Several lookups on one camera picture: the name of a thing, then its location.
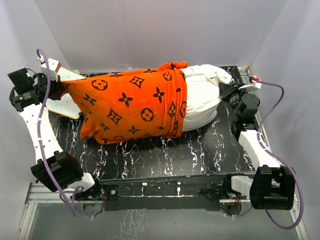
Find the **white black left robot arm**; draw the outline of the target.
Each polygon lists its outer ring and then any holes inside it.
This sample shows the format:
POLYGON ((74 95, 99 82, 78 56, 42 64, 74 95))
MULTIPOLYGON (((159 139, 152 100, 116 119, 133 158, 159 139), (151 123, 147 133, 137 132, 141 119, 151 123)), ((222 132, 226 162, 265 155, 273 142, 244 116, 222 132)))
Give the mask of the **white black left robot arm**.
POLYGON ((45 94, 50 90, 49 97, 56 100, 62 86, 55 81, 48 86, 44 73, 30 75, 26 68, 11 72, 8 77, 14 85, 9 100, 26 123, 33 142, 36 161, 30 168, 33 176, 51 192, 75 189, 78 201, 99 199, 104 188, 61 148, 50 123, 45 94))

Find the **orange patterned plush pillowcase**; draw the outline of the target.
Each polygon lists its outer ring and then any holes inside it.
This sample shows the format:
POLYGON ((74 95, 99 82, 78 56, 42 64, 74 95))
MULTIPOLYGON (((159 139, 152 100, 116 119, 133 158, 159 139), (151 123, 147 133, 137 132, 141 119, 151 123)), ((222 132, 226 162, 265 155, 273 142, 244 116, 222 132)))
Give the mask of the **orange patterned plush pillowcase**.
POLYGON ((63 81, 84 114, 80 137, 100 144, 179 137, 187 111, 187 62, 63 81))

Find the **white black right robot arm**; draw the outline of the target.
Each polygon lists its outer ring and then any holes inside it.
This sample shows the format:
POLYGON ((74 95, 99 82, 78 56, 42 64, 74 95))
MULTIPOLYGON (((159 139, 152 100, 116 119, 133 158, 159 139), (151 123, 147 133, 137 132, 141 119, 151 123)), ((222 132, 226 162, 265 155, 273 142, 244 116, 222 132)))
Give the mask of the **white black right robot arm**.
POLYGON ((248 154, 255 168, 253 178, 244 173, 229 173, 224 178, 223 194, 233 199, 237 195, 248 197, 256 210, 291 210, 294 204, 293 173, 280 164, 267 151, 255 118, 260 99, 242 83, 219 83, 221 100, 229 103, 233 111, 231 132, 248 154))

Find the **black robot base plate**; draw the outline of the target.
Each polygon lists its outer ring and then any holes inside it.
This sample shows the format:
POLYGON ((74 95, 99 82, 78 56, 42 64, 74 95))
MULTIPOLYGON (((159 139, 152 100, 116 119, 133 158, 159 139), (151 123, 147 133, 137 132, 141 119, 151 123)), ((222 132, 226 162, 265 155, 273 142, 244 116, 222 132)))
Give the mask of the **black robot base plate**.
POLYGON ((202 209, 240 210, 247 198, 225 192, 225 174, 95 180, 77 201, 99 201, 104 211, 202 209))

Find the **white pillow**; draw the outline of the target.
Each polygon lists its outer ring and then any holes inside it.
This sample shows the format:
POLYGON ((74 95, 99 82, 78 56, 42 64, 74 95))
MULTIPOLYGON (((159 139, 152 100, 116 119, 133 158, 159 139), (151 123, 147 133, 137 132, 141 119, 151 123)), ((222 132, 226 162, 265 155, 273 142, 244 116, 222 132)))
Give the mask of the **white pillow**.
POLYGON ((182 131, 188 132, 209 124, 216 117, 221 102, 219 83, 228 85, 233 78, 224 69, 210 64, 189 66, 181 71, 187 87, 182 131))

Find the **small white dry-erase board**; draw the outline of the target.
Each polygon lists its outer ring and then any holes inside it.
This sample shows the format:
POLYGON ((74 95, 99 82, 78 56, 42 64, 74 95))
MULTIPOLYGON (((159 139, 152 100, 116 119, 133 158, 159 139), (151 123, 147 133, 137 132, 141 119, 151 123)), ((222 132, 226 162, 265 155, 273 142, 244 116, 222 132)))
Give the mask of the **small white dry-erase board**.
MULTIPOLYGON (((74 81, 74 80, 82 80, 85 79, 84 76, 73 72, 67 68, 61 66, 57 72, 60 76, 61 81, 74 81)), ((69 93, 65 93, 60 100, 52 100, 48 99, 46 101, 46 107, 49 111, 56 113, 58 115, 68 117, 74 120, 77 120, 80 117, 81 110, 78 105, 74 103, 71 95, 69 93)))

